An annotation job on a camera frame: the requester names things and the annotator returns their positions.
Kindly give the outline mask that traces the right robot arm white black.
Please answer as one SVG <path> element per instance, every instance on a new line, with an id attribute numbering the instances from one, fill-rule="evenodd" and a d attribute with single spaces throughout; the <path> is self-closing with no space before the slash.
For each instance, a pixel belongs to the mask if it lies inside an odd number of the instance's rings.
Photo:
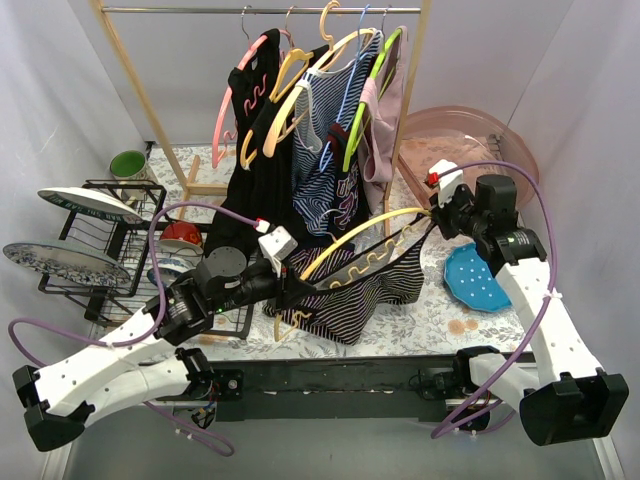
<path id="1" fill-rule="evenodd" d="M 510 356 L 493 347 L 459 351 L 454 389 L 469 398 L 490 393 L 508 405 L 538 446 L 608 436 L 629 397 L 628 384 L 605 371 L 577 332 L 555 287 L 552 256 L 519 224 L 513 179 L 482 175 L 475 188 L 459 171 L 429 179 L 438 186 L 431 214 L 441 233 L 474 240 L 525 331 Z"/>

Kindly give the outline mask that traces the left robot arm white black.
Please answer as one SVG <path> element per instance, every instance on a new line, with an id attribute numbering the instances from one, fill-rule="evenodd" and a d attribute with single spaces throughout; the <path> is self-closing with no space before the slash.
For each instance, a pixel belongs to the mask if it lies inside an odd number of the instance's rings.
<path id="1" fill-rule="evenodd" d="M 290 262 L 273 267 L 240 252 L 213 253 L 102 339 L 57 363 L 16 370 L 13 382 L 36 449 L 49 452 L 120 410 L 164 397 L 239 399 L 198 348 L 184 343 L 211 329 L 214 316 L 272 300 L 292 307 L 315 293 Z"/>

